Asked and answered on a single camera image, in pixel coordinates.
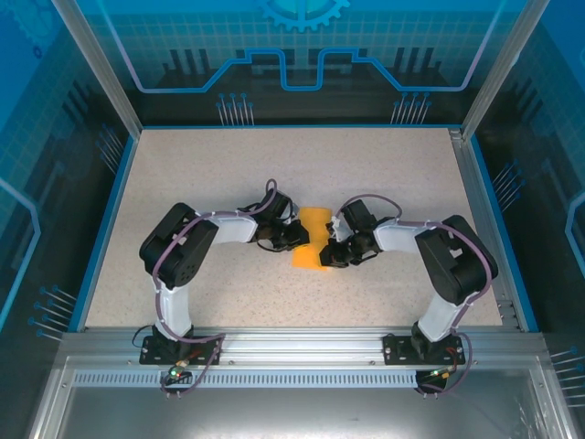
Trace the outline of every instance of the blue enclosure wall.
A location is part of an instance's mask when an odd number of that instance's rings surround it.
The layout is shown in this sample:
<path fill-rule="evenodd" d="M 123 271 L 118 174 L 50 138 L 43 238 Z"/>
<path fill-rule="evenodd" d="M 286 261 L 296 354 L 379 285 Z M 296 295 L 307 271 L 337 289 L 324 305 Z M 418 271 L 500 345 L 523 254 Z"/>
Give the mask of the blue enclosure wall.
<path fill-rule="evenodd" d="M 69 318 L 41 288 L 75 301 L 129 138 L 50 2 L 0 1 L 0 59 L 0 435 L 21 439 Z"/>
<path fill-rule="evenodd" d="M 80 1 L 145 125 L 219 126 L 460 123 L 523 6 Z"/>
<path fill-rule="evenodd" d="M 477 133 L 553 351 L 585 349 L 584 16 L 551 0 Z"/>

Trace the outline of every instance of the speckled work surface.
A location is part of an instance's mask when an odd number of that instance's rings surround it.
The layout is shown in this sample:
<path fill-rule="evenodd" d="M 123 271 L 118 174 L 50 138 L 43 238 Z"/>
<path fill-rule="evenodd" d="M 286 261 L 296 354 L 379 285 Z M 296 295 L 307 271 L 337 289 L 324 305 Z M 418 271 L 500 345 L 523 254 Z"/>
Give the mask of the speckled work surface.
<path fill-rule="evenodd" d="M 299 206 L 338 209 L 349 197 L 394 198 L 405 220 L 472 222 L 446 129 L 275 128 L 147 130 L 133 160 L 88 327 L 154 321 L 152 281 L 138 257 L 143 240 L 178 201 L 197 210 L 260 201 L 269 177 Z M 378 217 L 390 206 L 367 203 Z M 359 267 L 295 269 L 288 252 L 255 244 L 214 246 L 190 284 L 194 325 L 207 327 L 410 326 L 433 290 L 418 254 L 382 253 Z M 464 324 L 500 325 L 494 296 Z"/>

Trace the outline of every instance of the gear icon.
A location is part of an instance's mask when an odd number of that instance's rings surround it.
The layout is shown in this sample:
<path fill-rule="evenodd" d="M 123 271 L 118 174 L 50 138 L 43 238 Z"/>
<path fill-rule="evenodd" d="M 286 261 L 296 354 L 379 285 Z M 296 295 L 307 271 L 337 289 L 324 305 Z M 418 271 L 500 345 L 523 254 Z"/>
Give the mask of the gear icon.
<path fill-rule="evenodd" d="M 50 0 L 0 0 L 0 12 L 12 12 L 28 39 L 41 46 L 55 27 L 55 13 Z"/>
<path fill-rule="evenodd" d="M 329 20 L 339 18 L 349 0 L 259 0 L 259 6 L 264 18 L 272 18 L 275 26 L 304 32 L 308 27 L 317 30 L 320 25 L 329 26 Z"/>

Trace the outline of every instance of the yellow sponge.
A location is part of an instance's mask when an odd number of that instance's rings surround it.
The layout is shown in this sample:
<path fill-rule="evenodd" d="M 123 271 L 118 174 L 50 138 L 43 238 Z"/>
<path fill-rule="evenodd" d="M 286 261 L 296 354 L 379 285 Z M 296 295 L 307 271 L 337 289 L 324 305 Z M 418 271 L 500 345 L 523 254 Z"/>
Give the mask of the yellow sponge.
<path fill-rule="evenodd" d="M 331 210 L 326 208 L 301 208 L 299 219 L 309 232 L 309 244 L 292 251 L 292 266 L 312 270 L 327 270 L 321 266 L 319 253 L 329 239 L 325 224 L 331 222 Z"/>

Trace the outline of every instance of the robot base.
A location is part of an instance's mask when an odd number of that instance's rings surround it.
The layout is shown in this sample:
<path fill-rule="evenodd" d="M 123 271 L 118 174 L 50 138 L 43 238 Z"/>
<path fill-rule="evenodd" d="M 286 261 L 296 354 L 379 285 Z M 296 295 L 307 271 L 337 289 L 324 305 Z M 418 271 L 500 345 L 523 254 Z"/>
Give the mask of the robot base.
<path fill-rule="evenodd" d="M 193 328 L 185 334 L 185 337 L 194 340 L 202 338 L 193 337 Z M 191 366 L 205 366 L 217 343 L 216 340 L 207 343 L 184 343 L 169 340 L 153 326 L 153 334 L 143 340 L 139 362 L 140 364 L 170 366 L 182 359 L 188 359 Z M 216 355 L 212 365 L 219 364 L 220 355 L 220 353 Z"/>
<path fill-rule="evenodd" d="M 457 365 L 465 364 L 465 353 L 460 337 L 448 336 L 443 340 L 432 343 L 432 349 L 420 358 L 417 350 L 412 346 L 411 336 L 395 336 L 388 334 L 382 338 L 384 363 L 387 366 L 452 366 L 453 357 L 447 351 L 455 349 Z"/>

